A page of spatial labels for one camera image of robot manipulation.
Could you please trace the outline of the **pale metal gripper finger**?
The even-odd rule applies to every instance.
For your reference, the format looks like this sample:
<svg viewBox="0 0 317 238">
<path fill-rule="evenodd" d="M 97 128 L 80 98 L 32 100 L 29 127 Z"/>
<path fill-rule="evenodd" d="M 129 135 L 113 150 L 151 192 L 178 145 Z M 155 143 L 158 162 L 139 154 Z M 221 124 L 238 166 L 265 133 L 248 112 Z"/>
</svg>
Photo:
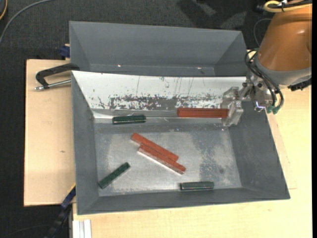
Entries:
<svg viewBox="0 0 317 238">
<path fill-rule="evenodd" d="M 224 126 L 237 125 L 244 112 L 241 100 L 224 100 L 222 108 L 228 109 L 228 115 L 222 119 Z"/>
<path fill-rule="evenodd" d="M 222 106 L 230 106 L 232 103 L 235 103 L 239 100 L 239 87 L 231 87 L 223 94 Z"/>
</svg>

